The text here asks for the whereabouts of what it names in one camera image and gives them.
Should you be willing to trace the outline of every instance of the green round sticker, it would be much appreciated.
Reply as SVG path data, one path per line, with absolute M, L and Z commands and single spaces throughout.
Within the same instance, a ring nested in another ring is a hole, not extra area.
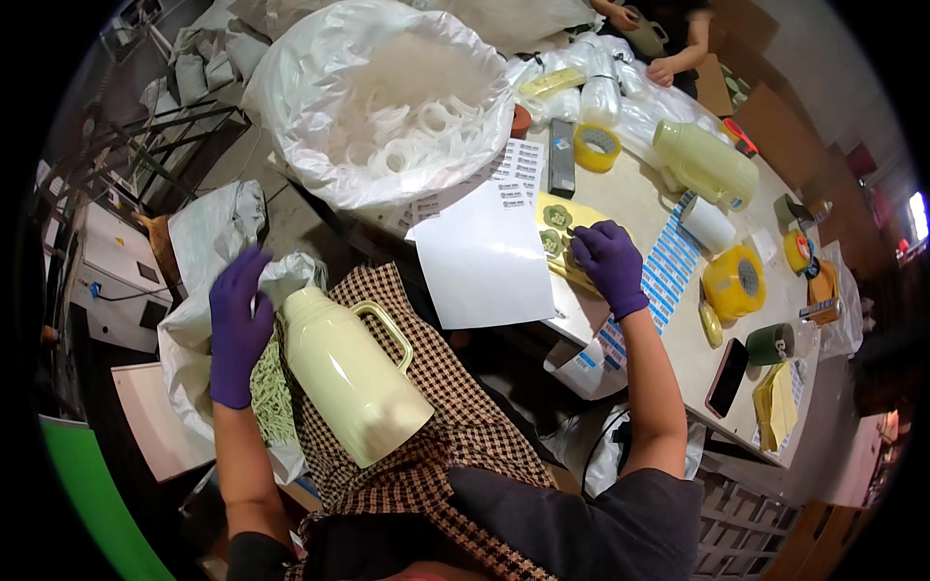
M 558 258 L 565 250 L 562 244 L 562 236 L 559 232 L 548 229 L 539 233 L 539 239 L 542 240 L 542 249 L 548 258 Z
M 572 215 L 563 205 L 547 205 L 542 209 L 542 221 L 546 226 L 565 230 L 572 225 Z

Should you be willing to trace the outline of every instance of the hand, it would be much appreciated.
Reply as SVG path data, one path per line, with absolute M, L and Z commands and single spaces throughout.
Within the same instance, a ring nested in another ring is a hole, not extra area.
M 643 257 L 615 221 L 575 228 L 572 251 L 618 321 L 649 306 L 642 288 Z
M 232 409 L 241 410 L 252 403 L 248 388 L 252 368 L 272 338 L 272 302 L 259 292 L 259 275 L 271 259 L 271 252 L 252 246 L 226 267 L 210 289 L 210 397 Z
M 609 19 L 615 28 L 626 32 L 639 29 L 639 25 L 633 21 L 633 19 L 637 18 L 635 12 L 626 7 L 614 6 L 614 8 L 615 10 L 613 10 Z
M 645 75 L 653 83 L 660 86 L 671 86 L 675 80 L 675 71 L 671 68 L 668 59 L 655 59 L 645 70 Z

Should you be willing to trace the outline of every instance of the checkered fabric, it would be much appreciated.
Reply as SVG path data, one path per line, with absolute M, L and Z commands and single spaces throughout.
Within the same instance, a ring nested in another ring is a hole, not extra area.
M 303 542 L 311 543 L 314 524 L 331 514 L 415 512 L 500 578 L 555 579 L 449 505 L 447 469 L 453 466 L 493 470 L 540 488 L 554 485 L 529 442 L 439 334 L 414 313 L 393 263 L 356 268 L 329 297 L 345 307 L 373 300 L 391 315 L 414 348 L 407 376 L 436 411 L 400 448 L 371 467 L 358 468 L 287 367 L 279 326 L 281 366 L 291 391 L 294 423 L 325 510 L 304 519 L 299 528 Z M 385 352 L 400 362 L 400 346 L 378 319 L 366 314 L 363 321 Z M 303 578 L 303 561 L 288 569 L 287 578 Z

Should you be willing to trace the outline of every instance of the green tumbler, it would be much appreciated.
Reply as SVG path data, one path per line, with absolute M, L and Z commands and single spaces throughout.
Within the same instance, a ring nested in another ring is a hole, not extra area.
M 794 355 L 794 329 L 790 323 L 771 324 L 746 337 L 746 350 L 753 365 L 774 365 Z

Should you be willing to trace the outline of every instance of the white tabletop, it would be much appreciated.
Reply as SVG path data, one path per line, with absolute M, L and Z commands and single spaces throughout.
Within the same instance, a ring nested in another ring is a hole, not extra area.
M 548 131 L 531 134 L 528 139 L 546 143 Z M 281 160 L 275 159 L 274 154 L 269 156 L 268 161 L 282 172 L 289 173 L 290 168 Z M 745 342 L 746 336 L 755 329 L 797 319 L 798 311 L 807 306 L 806 279 L 803 276 L 795 276 L 788 266 L 781 249 L 783 235 L 773 208 L 774 201 L 791 190 L 761 156 L 756 155 L 753 162 L 759 167 L 759 185 L 755 196 L 746 210 L 740 213 L 731 212 L 729 220 L 736 228 L 738 241 L 762 228 L 769 231 L 778 251 L 776 256 L 764 265 L 766 299 L 762 309 L 726 325 L 724 344 L 731 337 Z M 657 171 L 627 152 L 622 152 L 613 168 L 604 174 L 594 174 L 578 165 L 575 171 L 576 193 L 572 201 L 587 205 L 625 226 L 631 232 L 643 256 L 648 254 L 680 195 L 670 194 Z M 547 190 L 546 181 L 544 171 L 541 184 L 544 191 Z M 357 215 L 377 224 L 377 216 L 388 216 L 390 213 L 383 208 L 375 208 L 363 210 Z M 819 246 L 817 229 L 807 233 L 813 238 L 815 245 Z M 764 377 L 765 369 L 751 367 L 747 370 L 730 412 L 724 419 L 718 419 L 711 414 L 704 401 L 720 366 L 724 349 L 711 348 L 698 316 L 699 279 L 707 265 L 708 257 L 710 256 L 705 255 L 698 259 L 694 274 L 684 290 L 682 301 L 662 334 L 662 342 L 670 355 L 684 405 L 692 416 L 732 442 L 769 462 L 787 468 L 794 458 L 807 418 L 807 408 L 810 405 L 811 390 L 817 372 L 817 351 L 812 351 L 805 359 L 807 371 L 804 375 L 804 392 L 798 406 L 798 423 L 794 427 L 789 444 L 781 449 L 778 455 L 762 453 L 758 446 L 752 445 L 752 436 L 757 425 L 752 391 Z M 571 341 L 582 346 L 587 345 L 606 321 L 609 308 L 602 299 L 575 284 L 568 283 L 562 277 L 553 274 L 551 279 L 555 307 L 564 317 L 543 323 Z

